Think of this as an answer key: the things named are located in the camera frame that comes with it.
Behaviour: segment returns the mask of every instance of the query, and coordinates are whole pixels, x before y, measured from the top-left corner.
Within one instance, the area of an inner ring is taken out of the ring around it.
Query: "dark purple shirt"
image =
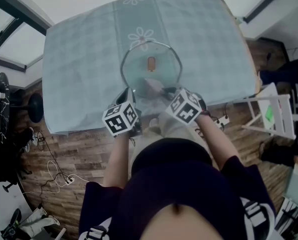
[[[220,171],[198,144],[162,139],[144,149],[125,189],[89,182],[79,233],[112,217],[110,240],[138,240],[163,207],[187,205],[207,219],[224,239],[247,239],[240,197],[267,203],[274,210],[256,165],[244,167],[234,156]]]

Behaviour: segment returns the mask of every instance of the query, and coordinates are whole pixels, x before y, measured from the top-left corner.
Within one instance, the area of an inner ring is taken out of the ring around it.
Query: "metal rim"
[[[149,43],[153,43],[153,44],[156,44],[156,45],[158,44],[158,45],[164,46],[164,47],[166,47],[166,48],[168,48],[168,49],[171,50],[171,52],[173,53],[173,55],[175,56],[175,58],[177,59],[179,65],[180,65],[180,72],[179,72],[179,75],[178,75],[178,78],[177,78],[177,81],[176,81],[176,83],[178,83],[179,80],[180,80],[180,77],[181,77],[181,75],[182,75],[182,69],[183,69],[183,67],[182,67],[182,63],[181,63],[181,60],[180,60],[179,56],[177,55],[177,53],[175,52],[175,50],[174,50],[172,47],[170,47],[169,45],[167,45],[167,44],[165,44],[165,43],[162,43],[162,42],[157,42],[157,41],[151,41],[151,40],[150,40],[150,41],[145,41],[145,42],[143,42],[143,43],[139,43],[139,44],[137,44],[136,46],[131,47],[131,48],[126,52],[126,54],[124,55],[123,60],[122,60],[121,65],[120,65],[120,73],[121,73],[121,77],[122,77],[123,82],[125,83],[125,85],[126,85],[127,87],[130,88],[130,86],[129,86],[129,84],[128,84],[128,82],[127,82],[127,80],[125,79],[124,74],[123,74],[123,66],[124,66],[125,60],[127,59],[129,53],[130,53],[133,49],[135,49],[135,48],[137,48],[137,47],[139,47],[139,46],[142,46],[142,45],[144,45],[144,44],[146,44],[146,43],[147,43],[147,44],[149,44]]]

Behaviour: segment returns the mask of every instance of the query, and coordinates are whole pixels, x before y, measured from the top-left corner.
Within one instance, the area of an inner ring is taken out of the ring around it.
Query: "flower pattern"
[[[136,30],[136,34],[129,34],[128,35],[128,38],[130,40],[134,40],[131,45],[130,45],[130,48],[136,46],[136,45],[139,45],[141,43],[144,43],[146,41],[156,41],[155,38],[153,37],[150,37],[153,35],[153,30],[152,29],[148,29],[146,32],[144,32],[143,28],[142,27],[137,27],[137,30]],[[144,45],[141,45],[140,46],[141,49],[146,52],[148,50],[148,44],[144,44]]]
[[[137,5],[139,1],[144,1],[144,0],[124,0],[123,4],[127,5],[129,3],[131,3],[133,6]]]

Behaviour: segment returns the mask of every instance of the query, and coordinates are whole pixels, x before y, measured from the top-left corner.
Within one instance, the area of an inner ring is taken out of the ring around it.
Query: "white cord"
[[[53,163],[53,165],[55,166],[55,168],[57,169],[57,173],[55,174],[56,176],[55,176],[55,178],[52,176],[52,174],[51,174],[51,172],[50,172],[50,170],[49,170],[49,163]],[[59,183],[57,182],[57,177],[59,176],[59,174],[58,174],[58,166],[53,162],[53,161],[51,161],[51,160],[49,160],[48,161],[48,163],[47,163],[47,169],[48,169],[48,173],[50,174],[50,176],[51,176],[51,178],[53,179],[53,181],[57,184],[57,187],[58,187],[58,191],[57,192],[52,192],[52,191],[42,191],[42,192],[46,192],[46,193],[53,193],[53,194],[58,194],[59,192],[60,192],[60,188],[62,188],[62,187],[64,187],[66,184],[64,184],[64,185],[59,185]],[[69,177],[71,176],[71,175],[75,175],[75,176],[77,176],[78,178],[80,178],[81,180],[84,180],[85,182],[89,182],[88,180],[86,180],[86,179],[83,179],[83,178],[81,178],[80,176],[78,176],[77,174],[70,174],[68,177],[67,177],[67,181],[69,181]],[[41,193],[41,191],[30,191],[30,192],[24,192],[24,193],[22,193],[22,194],[27,194],[27,193]]]

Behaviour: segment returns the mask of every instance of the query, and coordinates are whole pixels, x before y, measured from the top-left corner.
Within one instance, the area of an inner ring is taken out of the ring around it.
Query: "light blue tablecloth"
[[[180,84],[208,105],[250,96],[254,64],[222,0],[118,0],[47,31],[43,104],[51,133],[104,127],[104,110],[125,86],[120,63],[144,40],[170,45],[183,64]],[[145,45],[136,56],[143,56]],[[164,109],[137,98],[143,115]]]

